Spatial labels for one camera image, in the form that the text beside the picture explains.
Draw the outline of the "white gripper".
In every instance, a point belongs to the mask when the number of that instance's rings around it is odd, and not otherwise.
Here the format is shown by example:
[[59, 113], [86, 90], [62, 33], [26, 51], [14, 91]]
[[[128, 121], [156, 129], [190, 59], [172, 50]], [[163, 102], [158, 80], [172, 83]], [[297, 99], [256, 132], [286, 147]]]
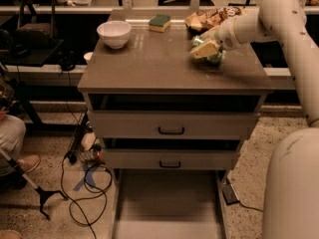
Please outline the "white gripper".
[[223, 50], [234, 50], [242, 46], [235, 35], [235, 17], [223, 21], [218, 27], [213, 27], [200, 35], [200, 39], [192, 42], [190, 54], [195, 59], [215, 56], [220, 46]]

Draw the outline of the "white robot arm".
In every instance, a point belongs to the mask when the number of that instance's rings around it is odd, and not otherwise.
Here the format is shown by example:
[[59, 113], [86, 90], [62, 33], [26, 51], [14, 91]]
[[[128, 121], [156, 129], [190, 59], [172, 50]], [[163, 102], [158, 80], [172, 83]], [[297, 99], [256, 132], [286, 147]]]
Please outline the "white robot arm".
[[319, 239], [319, 48], [306, 30], [299, 0], [260, 0], [255, 9], [201, 34], [190, 53], [201, 59], [271, 40], [280, 44], [308, 126], [286, 136], [273, 150], [262, 239]]

